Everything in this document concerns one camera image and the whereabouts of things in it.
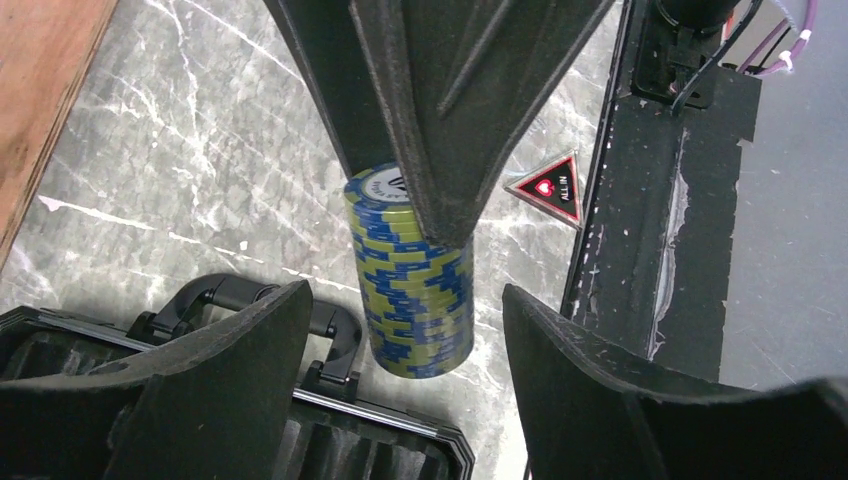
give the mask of triangular all in button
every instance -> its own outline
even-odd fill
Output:
[[[509,193],[572,227],[582,226],[583,204],[580,202],[574,153],[557,157],[505,187]]]

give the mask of marble table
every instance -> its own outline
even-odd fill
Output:
[[[585,183],[621,7],[516,148],[504,181],[577,149]],[[184,282],[309,280],[362,316],[345,176],[260,0],[123,0],[0,276],[0,310],[61,307],[126,325]],[[476,232],[476,348],[438,379],[395,378],[367,349],[363,397],[458,424],[475,478],[526,462],[501,292],[558,309],[574,232],[496,189]],[[326,342],[310,342],[304,361]]]

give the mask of wooden board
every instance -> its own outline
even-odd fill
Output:
[[[0,0],[0,267],[118,0]]]

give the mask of poker chip stack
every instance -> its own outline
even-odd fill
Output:
[[[356,175],[345,199],[377,363],[416,379],[461,365],[474,347],[474,242],[424,241],[394,163]]]

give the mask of red heart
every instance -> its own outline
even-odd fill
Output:
[[[536,184],[536,191],[546,197],[550,197],[554,194],[554,184],[546,178]]]

